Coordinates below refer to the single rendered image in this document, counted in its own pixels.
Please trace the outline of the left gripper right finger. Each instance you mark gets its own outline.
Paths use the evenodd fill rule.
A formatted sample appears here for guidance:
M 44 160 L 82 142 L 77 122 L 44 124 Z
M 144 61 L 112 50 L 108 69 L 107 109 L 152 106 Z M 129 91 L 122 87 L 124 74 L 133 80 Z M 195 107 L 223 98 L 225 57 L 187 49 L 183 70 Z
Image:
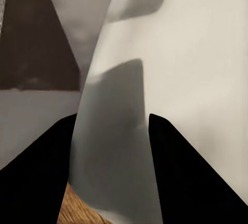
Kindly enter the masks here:
M 165 118 L 149 115 L 163 224 L 248 224 L 248 206 Z

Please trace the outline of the bowl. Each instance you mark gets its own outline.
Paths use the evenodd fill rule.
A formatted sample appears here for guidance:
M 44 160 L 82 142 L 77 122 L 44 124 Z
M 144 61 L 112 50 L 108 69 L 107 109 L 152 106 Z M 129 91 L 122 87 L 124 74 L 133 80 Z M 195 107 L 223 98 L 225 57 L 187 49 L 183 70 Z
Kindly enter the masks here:
M 150 114 L 167 119 L 248 206 L 248 0 L 111 0 L 67 177 L 112 224 L 163 224 Z

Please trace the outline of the cutting board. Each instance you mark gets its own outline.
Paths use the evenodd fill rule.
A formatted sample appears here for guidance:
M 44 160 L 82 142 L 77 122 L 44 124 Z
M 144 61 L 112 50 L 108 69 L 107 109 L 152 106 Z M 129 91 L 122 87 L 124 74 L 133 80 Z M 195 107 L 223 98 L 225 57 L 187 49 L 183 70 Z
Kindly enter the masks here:
M 99 215 L 72 191 L 67 182 L 56 224 L 112 224 Z

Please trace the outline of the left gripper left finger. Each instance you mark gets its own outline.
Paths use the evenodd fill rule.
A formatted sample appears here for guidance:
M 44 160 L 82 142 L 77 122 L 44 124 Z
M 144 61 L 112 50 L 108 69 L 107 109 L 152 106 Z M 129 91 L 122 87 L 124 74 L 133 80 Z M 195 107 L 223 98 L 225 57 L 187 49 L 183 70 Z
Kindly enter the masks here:
M 0 224 L 56 224 L 77 114 L 55 123 L 0 171 Z

